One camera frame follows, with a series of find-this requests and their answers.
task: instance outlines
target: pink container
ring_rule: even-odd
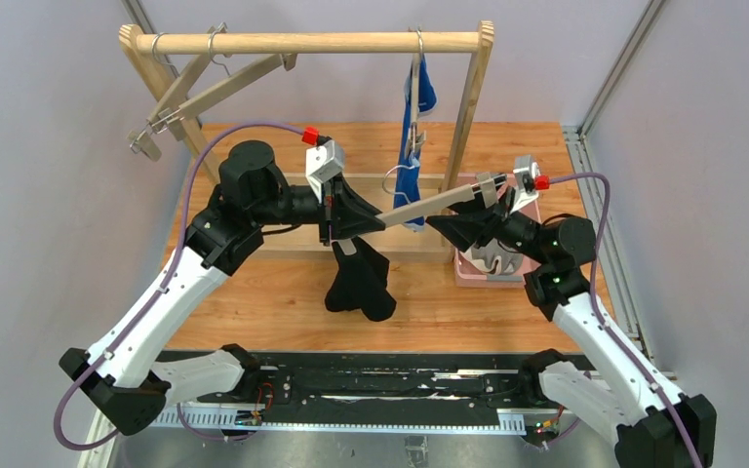
[[[474,182],[474,175],[460,175],[457,184]],[[507,184],[515,186],[515,177],[508,175]],[[541,212],[538,209],[538,202],[530,203],[521,209],[521,213],[541,222]],[[464,288],[523,288],[524,274],[533,271],[538,267],[538,263],[524,257],[521,266],[512,274],[493,275],[486,274],[475,268],[472,263],[463,257],[460,251],[454,254],[454,283]]]

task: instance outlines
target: white wall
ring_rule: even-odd
[[[0,1],[0,467],[74,466],[51,422],[61,353],[99,338],[158,268],[187,155],[130,153],[153,99],[120,2]],[[93,410],[65,428],[84,441]]]
[[[579,124],[647,0],[142,0],[154,27],[204,32],[476,30],[495,23],[495,45],[475,118]],[[225,61],[232,69],[245,61]],[[439,107],[454,120],[468,57],[428,57]],[[206,121],[399,121],[410,59],[401,55],[302,56],[204,115]],[[206,71],[204,86],[224,78]]]
[[[645,332],[749,466],[749,2],[668,2],[590,143]]]

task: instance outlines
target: blue cloth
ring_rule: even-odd
[[[432,82],[429,80],[429,75],[426,72],[426,58],[420,57],[420,68],[418,71],[418,114],[428,114],[438,102],[438,97],[435,95],[435,89],[432,87]],[[417,179],[420,176],[420,150],[418,149],[414,154],[411,152],[405,153],[407,137],[409,134],[409,125],[412,119],[412,68],[410,67],[409,78],[407,78],[406,86],[404,90],[404,96],[406,97],[406,108],[403,113],[403,130],[401,132],[401,150],[398,155],[398,165],[403,166],[398,168],[397,177],[395,181],[395,198],[393,208],[400,208],[404,205],[408,205],[411,202],[420,200],[420,189],[417,186]],[[412,230],[423,229],[424,220],[422,217],[412,219],[411,221],[404,224]]]

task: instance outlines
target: wooden table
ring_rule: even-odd
[[[348,173],[382,174],[397,159],[399,124],[311,125],[340,143]],[[210,124],[203,130],[210,139],[227,127]],[[421,172],[442,174],[453,124],[424,124],[422,130],[428,140]],[[284,172],[303,171],[306,146],[294,134],[274,129],[237,132],[221,142],[215,154],[224,158],[231,146],[245,139],[270,143]],[[515,157],[523,154],[532,154],[544,174],[572,173],[556,123],[474,124],[461,171],[509,173]],[[192,215],[205,207],[212,188],[204,175],[196,178]],[[572,182],[551,187],[539,205],[544,218],[584,215],[578,187]],[[177,229],[175,225],[166,259],[176,244]],[[369,322],[360,312],[326,311],[323,299],[335,273],[333,261],[250,258],[191,314],[169,347],[216,349],[235,342],[255,351],[531,353],[552,347],[578,352],[572,340],[530,305],[524,290],[458,288],[451,263],[393,262],[388,289],[398,306],[394,316],[381,323]],[[598,285],[611,307],[605,282]]]

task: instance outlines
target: black plastic part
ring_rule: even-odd
[[[524,174],[521,180],[524,183],[524,190],[527,190],[528,192],[535,190],[535,179],[533,179],[531,175]]]
[[[561,220],[541,226],[538,243],[544,256],[553,261],[571,258],[574,266],[596,259],[596,231],[593,221],[567,215]]]
[[[553,348],[529,356],[521,364],[518,372],[518,391],[531,405],[543,404],[549,400],[541,390],[538,375],[555,363],[567,361],[568,358]]]
[[[675,406],[702,465],[713,465],[716,409],[703,395],[685,397]],[[690,468],[685,442],[670,412],[652,410],[635,426],[618,426],[615,458],[625,468]]]
[[[291,202],[283,213],[277,200],[266,200],[251,207],[251,218],[257,224],[317,224],[323,219],[323,208],[310,186],[291,185]]]
[[[227,204],[246,211],[274,201],[278,204],[277,216],[287,213],[290,187],[274,164],[274,150],[265,141],[243,141],[231,148],[228,158],[219,165],[219,179]]]
[[[307,405],[297,405],[305,399]],[[469,400],[410,399],[338,401],[297,395],[294,405],[268,411],[267,422],[306,424],[418,424],[443,426],[487,426],[498,423],[497,409],[486,405],[469,407]]]
[[[501,244],[543,263],[548,258],[543,248],[543,231],[537,221],[526,214],[515,212],[498,225],[493,231],[493,237]]]
[[[550,322],[559,304],[567,305],[574,295],[589,293],[590,282],[578,267],[557,269],[553,264],[541,265],[524,274],[524,289],[530,304]]]
[[[338,269],[326,294],[326,309],[331,312],[361,309],[373,322],[386,320],[397,306],[386,290],[389,259],[359,237],[351,243],[357,251],[352,255],[346,255],[337,242],[332,243]]]
[[[83,349],[70,348],[59,359],[59,367],[76,380],[90,365]],[[165,394],[171,384],[160,380],[153,372],[139,388],[118,388],[112,378],[101,378],[92,372],[81,385],[82,392],[90,398],[119,432],[134,435],[153,422],[165,407]]]
[[[342,175],[332,179],[331,197],[325,205],[331,209],[332,239],[351,239],[386,229],[386,223],[377,217],[380,210],[355,193]]]
[[[503,208],[493,205],[478,212],[437,214],[426,217],[426,222],[441,233],[461,252],[472,246],[483,247],[493,239],[492,233],[503,222]]]
[[[320,237],[320,243],[326,247],[332,242],[332,230],[329,227],[329,219],[332,218],[332,205],[335,199],[333,187],[334,183],[331,180],[323,182],[322,221],[317,224],[317,234]]]
[[[166,349],[159,354],[159,362],[178,361],[207,354],[205,351],[180,351]],[[457,353],[343,353],[343,352],[289,352],[274,353],[257,351],[252,353],[263,366],[277,368],[310,369],[430,369],[440,372],[454,372],[459,369],[519,369],[531,354],[457,354]],[[592,371],[583,354],[565,355],[580,371]]]
[[[262,245],[260,226],[219,199],[219,185],[208,207],[194,216],[185,232],[185,245],[203,257],[205,268],[234,274],[249,255]]]
[[[244,371],[236,388],[228,393],[235,396],[238,401],[249,401],[259,382],[259,361],[239,344],[226,344],[221,349],[237,358]]]

